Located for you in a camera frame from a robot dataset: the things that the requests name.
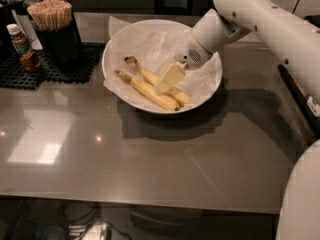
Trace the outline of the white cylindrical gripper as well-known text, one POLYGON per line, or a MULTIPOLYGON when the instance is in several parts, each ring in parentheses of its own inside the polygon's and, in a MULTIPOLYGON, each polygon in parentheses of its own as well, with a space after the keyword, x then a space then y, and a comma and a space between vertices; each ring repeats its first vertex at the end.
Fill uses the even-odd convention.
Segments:
POLYGON ((154 89, 158 93, 167 93, 185 77, 186 68, 202 67, 212 58, 212 54, 201 47, 191 32, 187 32, 178 41, 174 57, 179 62, 170 64, 157 80, 154 89))

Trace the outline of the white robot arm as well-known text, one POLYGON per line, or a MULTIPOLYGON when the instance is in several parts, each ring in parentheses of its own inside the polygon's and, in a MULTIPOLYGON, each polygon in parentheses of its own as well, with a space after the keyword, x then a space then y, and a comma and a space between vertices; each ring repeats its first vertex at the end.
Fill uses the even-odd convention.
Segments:
MULTIPOLYGON (((200 67, 224 44, 249 31, 275 54, 291 76, 320 99, 319 28, 271 0, 213 0, 187 31, 175 59, 200 67)), ((286 186, 276 240, 320 240, 320 139, 296 162, 286 186)))

